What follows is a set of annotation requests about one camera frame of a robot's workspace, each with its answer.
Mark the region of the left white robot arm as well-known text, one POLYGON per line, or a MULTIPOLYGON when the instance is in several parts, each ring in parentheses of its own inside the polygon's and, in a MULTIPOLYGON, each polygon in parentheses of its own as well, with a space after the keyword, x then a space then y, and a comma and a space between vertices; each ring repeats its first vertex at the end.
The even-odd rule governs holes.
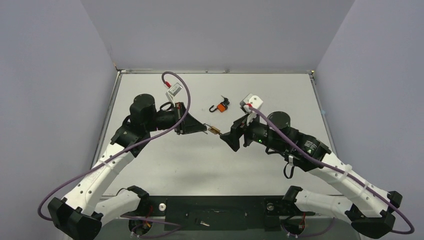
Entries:
POLYGON ((205 132, 207 127, 188 113, 182 102, 157 110, 150 94, 136 96, 129 115, 116 130, 93 168, 63 198, 53 198, 48 211, 56 228, 73 240, 93 240, 108 222, 126 213, 143 215, 149 209, 149 194, 130 186, 107 200, 101 200, 120 172, 153 139, 155 131, 175 131, 178 135, 205 132))

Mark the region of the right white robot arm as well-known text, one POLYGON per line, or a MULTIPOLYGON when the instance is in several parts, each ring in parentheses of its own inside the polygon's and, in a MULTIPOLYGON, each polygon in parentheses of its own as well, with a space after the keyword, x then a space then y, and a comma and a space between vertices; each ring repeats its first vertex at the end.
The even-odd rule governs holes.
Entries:
POLYGON ((261 144, 267 154, 282 156, 288 166, 318 177, 339 192, 338 196, 332 196, 291 186, 282 199, 287 213, 313 212, 333 217, 372 239, 393 230, 396 221, 393 213, 400 206, 402 195, 373 186, 320 140, 293 128, 287 113, 272 112, 266 123, 261 123, 259 117, 248 121, 243 116, 220 138, 233 151, 251 143, 261 144))

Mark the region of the brass padlock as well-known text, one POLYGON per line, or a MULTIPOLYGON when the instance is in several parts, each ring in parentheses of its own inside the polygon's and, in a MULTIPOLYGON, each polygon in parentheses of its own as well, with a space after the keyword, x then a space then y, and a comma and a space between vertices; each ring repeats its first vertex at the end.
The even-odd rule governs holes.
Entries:
POLYGON ((207 123, 204 123, 203 125, 206 126, 206 130, 208 132, 210 132, 214 135, 221 135, 222 134, 221 131, 218 128, 216 128, 215 126, 209 125, 207 123))

